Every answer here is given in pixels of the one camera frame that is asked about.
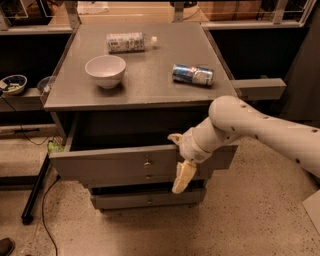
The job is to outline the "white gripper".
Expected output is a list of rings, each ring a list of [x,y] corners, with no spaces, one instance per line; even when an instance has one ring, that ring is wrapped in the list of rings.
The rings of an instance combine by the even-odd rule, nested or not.
[[[185,191],[194,177],[197,170],[195,164],[203,163],[212,156],[212,153],[204,151],[196,143],[192,130],[188,130],[183,135],[170,134],[168,139],[179,146],[180,155],[185,159],[184,162],[177,163],[176,178],[172,187],[174,194],[180,194]]]

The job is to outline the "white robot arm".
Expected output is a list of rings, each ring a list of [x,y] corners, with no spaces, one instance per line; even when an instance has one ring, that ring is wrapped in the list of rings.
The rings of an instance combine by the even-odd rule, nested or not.
[[[209,116],[200,124],[168,136],[183,158],[177,164],[172,192],[184,192],[199,164],[242,136],[257,139],[320,177],[319,129],[265,115],[239,98],[221,96],[211,103]]]

